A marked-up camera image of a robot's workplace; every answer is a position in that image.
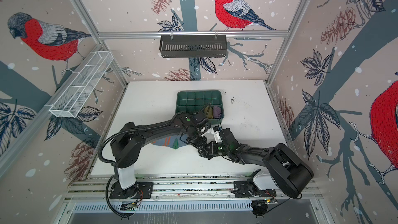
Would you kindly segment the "black grey argyle sock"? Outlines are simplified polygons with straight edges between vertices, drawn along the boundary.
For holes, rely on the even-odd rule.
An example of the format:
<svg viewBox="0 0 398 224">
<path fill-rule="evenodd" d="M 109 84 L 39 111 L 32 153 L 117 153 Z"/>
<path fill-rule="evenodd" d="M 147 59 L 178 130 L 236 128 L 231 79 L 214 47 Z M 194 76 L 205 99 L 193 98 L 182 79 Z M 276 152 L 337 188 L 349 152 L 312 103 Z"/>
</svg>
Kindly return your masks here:
<svg viewBox="0 0 398 224">
<path fill-rule="evenodd" d="M 199 156 L 210 160 L 212 158 L 211 145 L 205 144 L 198 148 Z"/>
</svg>

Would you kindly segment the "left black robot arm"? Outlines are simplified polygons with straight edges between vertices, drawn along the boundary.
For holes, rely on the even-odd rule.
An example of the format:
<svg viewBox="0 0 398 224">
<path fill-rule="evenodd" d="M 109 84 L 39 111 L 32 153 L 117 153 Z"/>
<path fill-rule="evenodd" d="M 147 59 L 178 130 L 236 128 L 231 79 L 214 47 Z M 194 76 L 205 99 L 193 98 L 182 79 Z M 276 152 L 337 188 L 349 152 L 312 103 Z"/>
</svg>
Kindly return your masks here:
<svg viewBox="0 0 398 224">
<path fill-rule="evenodd" d="M 97 156 L 113 167 L 120 188 L 127 190 L 135 188 L 134 164 L 144 146 L 170 136 L 186 135 L 189 145 L 200 147 L 207 142 L 204 134 L 209 129 L 211 124 L 203 112 L 176 113 L 171 120 L 151 125 L 128 122 L 100 145 Z"/>
</svg>

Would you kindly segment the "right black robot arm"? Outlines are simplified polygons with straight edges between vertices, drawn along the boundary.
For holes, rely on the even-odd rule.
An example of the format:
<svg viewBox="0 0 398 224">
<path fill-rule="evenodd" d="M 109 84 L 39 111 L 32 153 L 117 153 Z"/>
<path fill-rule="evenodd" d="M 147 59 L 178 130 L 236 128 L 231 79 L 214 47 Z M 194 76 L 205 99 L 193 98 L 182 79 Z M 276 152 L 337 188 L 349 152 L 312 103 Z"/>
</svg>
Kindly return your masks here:
<svg viewBox="0 0 398 224">
<path fill-rule="evenodd" d="M 265 167 L 277 188 L 291 199 L 299 199 L 302 191 L 313 179 L 314 172 L 287 145 L 259 148 L 241 144 L 229 128 L 218 133 L 220 143 L 207 142 L 199 144 L 199 155 L 208 160 L 222 156 L 238 164 L 255 164 Z"/>
</svg>

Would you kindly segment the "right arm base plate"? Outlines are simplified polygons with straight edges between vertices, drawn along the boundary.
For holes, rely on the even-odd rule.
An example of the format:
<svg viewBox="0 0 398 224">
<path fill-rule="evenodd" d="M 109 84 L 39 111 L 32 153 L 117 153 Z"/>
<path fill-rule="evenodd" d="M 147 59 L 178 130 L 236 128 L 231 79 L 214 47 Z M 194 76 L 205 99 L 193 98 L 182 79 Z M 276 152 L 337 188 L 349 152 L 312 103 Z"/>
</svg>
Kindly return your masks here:
<svg viewBox="0 0 398 224">
<path fill-rule="evenodd" d="M 231 193 L 235 195 L 236 198 L 261 198 L 269 197 L 275 198 L 276 191 L 273 189 L 260 190 L 254 183 L 249 181 L 234 181 L 233 189 Z"/>
</svg>

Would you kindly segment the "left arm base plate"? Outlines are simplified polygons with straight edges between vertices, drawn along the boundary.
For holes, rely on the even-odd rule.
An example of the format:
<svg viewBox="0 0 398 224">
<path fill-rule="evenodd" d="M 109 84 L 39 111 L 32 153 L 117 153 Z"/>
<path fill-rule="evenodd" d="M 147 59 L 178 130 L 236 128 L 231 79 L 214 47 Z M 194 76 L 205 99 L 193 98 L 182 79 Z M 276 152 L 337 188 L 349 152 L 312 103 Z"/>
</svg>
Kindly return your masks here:
<svg viewBox="0 0 398 224">
<path fill-rule="evenodd" d="M 110 199 L 150 199 L 152 191 L 152 182 L 136 182 L 132 187 L 122 189 L 119 181 L 117 181 L 110 188 Z"/>
</svg>

